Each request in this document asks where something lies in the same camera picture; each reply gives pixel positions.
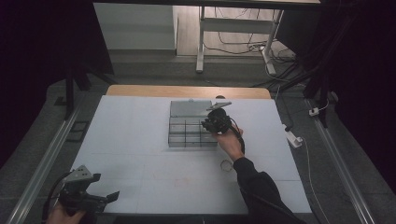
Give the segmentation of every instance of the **wire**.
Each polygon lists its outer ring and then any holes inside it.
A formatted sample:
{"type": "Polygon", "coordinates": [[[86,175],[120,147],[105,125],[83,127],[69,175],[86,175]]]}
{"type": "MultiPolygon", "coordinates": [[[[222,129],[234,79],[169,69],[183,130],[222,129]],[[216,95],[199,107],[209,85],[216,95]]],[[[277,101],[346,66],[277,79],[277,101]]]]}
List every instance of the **wire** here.
{"type": "MultiPolygon", "coordinates": [[[[224,18],[224,19],[227,19],[227,18],[228,18],[228,17],[224,17],[224,15],[222,14],[222,11],[220,10],[219,7],[215,7],[215,17],[216,17],[216,18],[218,17],[217,9],[219,10],[219,12],[220,12],[222,18],[224,18]]],[[[235,19],[237,19],[237,18],[239,18],[239,17],[245,15],[245,13],[248,11],[248,9],[249,9],[249,8],[245,8],[245,9],[242,11],[242,14],[236,16],[235,19]]],[[[248,15],[248,18],[249,18],[249,19],[250,19],[251,11],[252,11],[252,8],[251,8],[250,11],[249,11],[249,15],[248,15]]],[[[259,11],[258,11],[258,13],[257,13],[256,20],[259,19],[259,15],[260,15],[260,9],[259,9],[259,11]]],[[[246,43],[246,42],[245,42],[245,43],[244,43],[244,42],[225,42],[225,41],[223,41],[223,40],[221,39],[220,32],[218,32],[218,36],[219,36],[219,40],[220,40],[220,42],[221,42],[222,44],[225,44],[225,45],[244,45],[244,44],[246,44],[248,48],[249,48],[249,44],[262,44],[262,45],[263,45],[263,43],[266,43],[266,42],[267,42],[266,40],[257,41],[257,42],[250,42],[251,38],[253,37],[253,34],[250,35],[249,41],[248,41],[247,43],[246,43]]]]}
{"type": "Polygon", "coordinates": [[[276,97],[275,97],[275,104],[276,104],[276,100],[277,100],[277,95],[279,94],[279,89],[280,89],[280,85],[277,87],[277,92],[276,92],[276,97]]]}
{"type": "MultiPolygon", "coordinates": [[[[282,74],[280,74],[279,76],[282,77],[285,73],[287,73],[287,72],[290,70],[290,68],[291,68],[293,65],[295,65],[295,63],[291,64],[291,65],[290,65],[285,71],[283,71],[282,74]]],[[[268,83],[273,82],[273,81],[274,81],[274,79],[271,79],[271,80],[264,81],[264,82],[261,82],[261,83],[258,83],[258,84],[254,84],[254,85],[249,86],[249,87],[250,87],[250,88],[256,88],[256,87],[260,87],[260,86],[262,86],[262,85],[268,84],[268,83]]],[[[269,89],[270,87],[272,87],[273,84],[274,84],[274,83],[272,83],[271,85],[269,85],[269,86],[267,87],[267,89],[269,89]]]]}
{"type": "Polygon", "coordinates": [[[211,84],[211,85],[214,85],[215,87],[221,87],[220,85],[218,85],[218,84],[216,84],[216,83],[214,83],[214,82],[212,82],[212,81],[209,81],[209,80],[207,80],[207,79],[205,79],[205,78],[204,78],[204,82],[209,83],[209,84],[211,84]]]}
{"type": "Polygon", "coordinates": [[[271,76],[270,73],[268,72],[267,65],[265,65],[265,74],[266,74],[268,77],[272,78],[272,79],[275,79],[275,80],[278,80],[278,81],[289,82],[289,81],[286,80],[286,79],[271,76]]]}
{"type": "MultiPolygon", "coordinates": [[[[207,48],[207,49],[212,49],[212,48],[208,47],[208,46],[205,44],[205,42],[203,42],[203,43],[204,43],[204,47],[205,47],[205,48],[207,48]]],[[[242,52],[231,52],[231,51],[227,51],[227,50],[224,50],[224,49],[213,49],[213,50],[218,50],[218,51],[222,51],[222,52],[226,52],[226,53],[231,53],[231,54],[244,54],[244,53],[254,52],[254,51],[252,51],[252,50],[247,50],[247,51],[242,51],[242,52]]]]}
{"type": "Polygon", "coordinates": [[[308,178],[309,178],[309,185],[311,186],[312,192],[313,192],[313,194],[314,194],[315,200],[317,201],[317,203],[318,203],[318,205],[319,205],[320,211],[322,212],[323,216],[326,218],[327,223],[330,224],[329,219],[327,219],[326,214],[324,213],[323,208],[322,208],[321,205],[320,205],[320,202],[319,202],[319,200],[318,200],[317,194],[315,193],[315,190],[314,190],[314,186],[312,185],[312,178],[311,178],[311,163],[310,163],[310,160],[309,160],[309,149],[308,149],[308,144],[306,143],[305,138],[303,138],[303,139],[304,139],[304,144],[305,144],[305,149],[306,149],[306,157],[307,157],[307,159],[308,159],[308,178]]]}
{"type": "Polygon", "coordinates": [[[70,175],[71,172],[67,172],[62,174],[56,181],[55,183],[52,185],[50,191],[49,191],[49,196],[47,197],[46,202],[43,205],[43,211],[41,213],[41,223],[46,223],[47,222],[47,218],[49,216],[49,209],[50,209],[50,201],[52,199],[52,195],[53,195],[53,191],[55,191],[56,187],[59,185],[59,183],[68,175],[70,175]]]}
{"type": "Polygon", "coordinates": [[[329,99],[327,99],[327,104],[324,106],[324,107],[322,107],[321,109],[319,109],[319,110],[322,110],[322,109],[326,109],[326,107],[329,105],[329,99]]]}
{"type": "Polygon", "coordinates": [[[233,131],[233,133],[235,134],[235,136],[236,136],[236,138],[238,139],[239,143],[241,144],[241,151],[242,151],[242,153],[245,154],[245,141],[244,141],[244,139],[242,138],[242,134],[239,132],[239,128],[238,128],[238,125],[236,124],[235,120],[233,120],[232,118],[229,117],[230,120],[232,120],[233,123],[235,124],[237,130],[235,129],[235,127],[233,127],[233,125],[228,124],[227,122],[225,122],[225,121],[222,120],[221,118],[219,118],[219,117],[217,117],[217,116],[213,116],[213,118],[215,118],[216,120],[220,121],[221,123],[223,123],[224,125],[226,125],[231,131],[233,131]]]}
{"type": "Polygon", "coordinates": [[[272,54],[271,59],[273,59],[277,63],[294,63],[295,62],[295,59],[293,59],[293,58],[279,57],[279,52],[277,53],[278,56],[275,56],[274,51],[272,49],[270,49],[270,52],[272,54]]]}
{"type": "MultiPolygon", "coordinates": [[[[288,77],[291,72],[293,72],[296,68],[298,67],[297,63],[292,63],[282,74],[280,74],[278,77],[281,77],[282,79],[285,79],[285,77],[288,77]]],[[[267,87],[268,90],[270,90],[277,82],[272,83],[267,87]]]]}

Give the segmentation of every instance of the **white table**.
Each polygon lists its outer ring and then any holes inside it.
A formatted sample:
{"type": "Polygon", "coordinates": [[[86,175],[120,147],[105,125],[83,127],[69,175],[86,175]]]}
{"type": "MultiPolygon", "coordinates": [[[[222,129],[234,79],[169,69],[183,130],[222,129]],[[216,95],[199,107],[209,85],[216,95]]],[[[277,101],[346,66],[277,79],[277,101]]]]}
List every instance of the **white table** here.
{"type": "MultiPolygon", "coordinates": [[[[246,214],[235,171],[220,169],[228,158],[220,148],[169,150],[172,100],[182,98],[103,96],[73,165],[102,174],[88,192],[120,190],[107,213],[246,214]]],[[[245,129],[246,156],[275,180],[292,212],[310,213],[274,101],[225,101],[233,102],[226,111],[245,129]]]]}

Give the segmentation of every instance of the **wooden edge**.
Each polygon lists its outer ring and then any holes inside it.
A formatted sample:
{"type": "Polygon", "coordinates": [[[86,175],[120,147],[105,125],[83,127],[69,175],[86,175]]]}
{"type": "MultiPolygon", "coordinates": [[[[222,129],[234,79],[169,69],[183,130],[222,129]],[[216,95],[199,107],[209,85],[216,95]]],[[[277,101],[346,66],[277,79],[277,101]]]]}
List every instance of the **wooden edge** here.
{"type": "Polygon", "coordinates": [[[112,85],[106,95],[211,99],[221,95],[226,99],[271,99],[267,89],[234,87],[112,85]]]}

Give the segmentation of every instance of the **metal frame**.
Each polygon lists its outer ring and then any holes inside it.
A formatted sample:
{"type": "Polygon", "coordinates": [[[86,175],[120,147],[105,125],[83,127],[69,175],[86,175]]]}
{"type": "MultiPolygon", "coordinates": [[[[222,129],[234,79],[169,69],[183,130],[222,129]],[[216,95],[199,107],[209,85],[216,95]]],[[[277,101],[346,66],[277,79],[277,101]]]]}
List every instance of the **metal frame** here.
{"type": "Polygon", "coordinates": [[[195,71],[197,73],[204,72],[204,32],[229,32],[269,35],[265,48],[262,50],[262,57],[264,58],[268,73],[270,75],[275,75],[276,70],[271,61],[271,57],[269,56],[269,52],[282,13],[283,10],[279,10],[276,18],[273,21],[205,18],[205,7],[201,7],[197,64],[195,71]]]}
{"type": "MultiPolygon", "coordinates": [[[[308,100],[305,100],[305,104],[308,108],[312,108],[311,104],[308,100]]],[[[327,128],[324,128],[322,123],[318,118],[314,118],[315,125],[317,126],[320,137],[323,140],[324,145],[329,152],[330,158],[332,159],[332,163],[334,164],[335,170],[340,176],[341,182],[348,193],[353,206],[355,207],[356,213],[358,214],[361,223],[363,224],[375,224],[375,220],[373,215],[367,205],[367,202],[364,200],[359,187],[356,185],[355,181],[352,178],[349,169],[347,168],[346,163],[338,149],[337,145],[332,140],[332,135],[330,134],[327,128]]]]}
{"type": "Polygon", "coordinates": [[[272,1],[272,0],[93,0],[94,3],[141,4],[165,6],[193,6],[193,7],[248,7],[285,10],[330,10],[339,7],[351,7],[350,3],[331,2],[321,4],[319,1],[272,1]]]}
{"type": "Polygon", "coordinates": [[[14,210],[9,216],[7,223],[23,223],[23,221],[26,219],[26,216],[28,215],[34,203],[38,192],[43,186],[44,181],[46,180],[47,175],[50,172],[50,169],[55,162],[55,159],[58,156],[58,153],[61,150],[74,121],[78,116],[82,102],[85,99],[85,94],[86,93],[83,93],[81,97],[78,97],[78,105],[76,106],[75,110],[70,115],[69,119],[64,120],[58,132],[55,134],[54,138],[49,144],[49,148],[43,156],[43,159],[41,159],[41,162],[35,169],[35,173],[33,174],[22,196],[18,200],[14,210]]]}

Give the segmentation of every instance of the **black sleeve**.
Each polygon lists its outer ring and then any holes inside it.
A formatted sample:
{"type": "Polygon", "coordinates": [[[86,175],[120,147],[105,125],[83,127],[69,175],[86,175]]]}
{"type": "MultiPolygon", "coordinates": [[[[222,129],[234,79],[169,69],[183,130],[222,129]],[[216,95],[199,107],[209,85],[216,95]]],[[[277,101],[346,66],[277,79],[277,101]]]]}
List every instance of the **black sleeve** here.
{"type": "Polygon", "coordinates": [[[233,164],[248,209],[250,223],[304,223],[283,204],[274,180],[257,172],[252,161],[240,158],[233,164]]]}

